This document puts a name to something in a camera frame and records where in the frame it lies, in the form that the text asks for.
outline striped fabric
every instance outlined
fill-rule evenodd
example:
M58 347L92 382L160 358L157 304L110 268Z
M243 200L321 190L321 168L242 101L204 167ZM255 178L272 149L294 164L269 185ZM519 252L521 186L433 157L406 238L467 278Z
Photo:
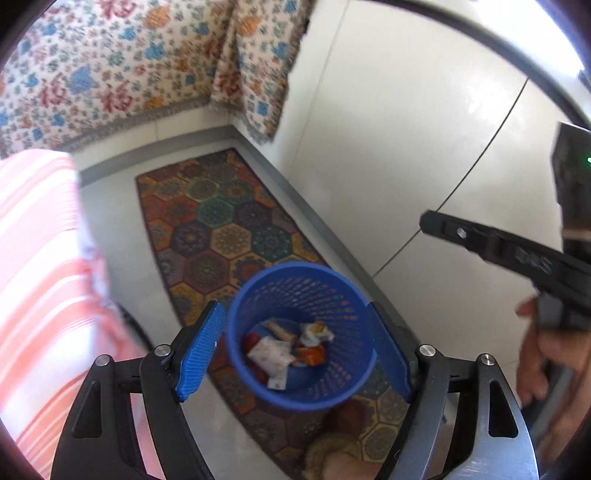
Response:
M65 153L0 163L0 418L44 478L94 359L145 355L109 299L77 182ZM132 405L147 471L163 478L140 395Z

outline floral fabric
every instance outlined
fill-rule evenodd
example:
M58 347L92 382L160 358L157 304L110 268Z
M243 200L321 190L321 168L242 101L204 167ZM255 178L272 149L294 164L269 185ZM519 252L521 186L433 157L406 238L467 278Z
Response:
M209 104L279 123L310 0L60 0L0 73L0 155L73 150Z

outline gray floor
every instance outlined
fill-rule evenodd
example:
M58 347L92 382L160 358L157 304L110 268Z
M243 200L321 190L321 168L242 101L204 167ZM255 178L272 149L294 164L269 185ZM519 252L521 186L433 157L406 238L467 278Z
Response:
M238 149L329 265L359 285L304 213L237 140L176 151L82 188L91 230L109 266L112 296L137 319L156 345L170 342L180 326L152 257L134 178L167 164L229 147ZM183 404L183 410L216 480L286 478L234 418L207 378Z

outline blue gripper pad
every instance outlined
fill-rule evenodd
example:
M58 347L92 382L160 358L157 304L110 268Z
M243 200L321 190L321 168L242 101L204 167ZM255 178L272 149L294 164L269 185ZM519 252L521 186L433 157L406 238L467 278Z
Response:
M178 400L184 402L196 392L217 347L226 310L219 302L210 302L195 324L185 327L184 338L174 351Z
M392 389L402 396L406 402L409 402L413 396L413 384L415 383L413 378L415 372L411 372L411 370L417 366L416 356L412 347L406 348L407 355L413 359L413 365L409 365L406 356L397 344L397 341L403 342L407 338L395 339L392 336L392 332L403 332L400 327L394 325L394 322L385 314L379 304L376 306L374 304L375 302L367 306L368 330L374 344L374 350L378 354L379 361L384 367L384 373ZM384 322L390 324L389 329L386 328Z

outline silver screw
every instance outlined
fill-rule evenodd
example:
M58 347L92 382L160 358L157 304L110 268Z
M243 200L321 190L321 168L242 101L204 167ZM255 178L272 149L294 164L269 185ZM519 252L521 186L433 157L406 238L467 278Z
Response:
M488 366L494 365L496 363L495 357L493 357L491 354L489 353L483 353L480 356L480 361Z
M433 355L435 355L435 352L436 352L434 347L432 347L431 345L427 345L427 344L421 345L418 348L418 351L421 352L421 354L424 356L433 356Z
M166 345L166 343L158 345L154 349L154 353L156 354L156 356L167 356L170 353L170 345Z
M97 365L98 367L104 367L110 361L111 359L109 358L109 355L99 355L98 357L96 357L95 365Z

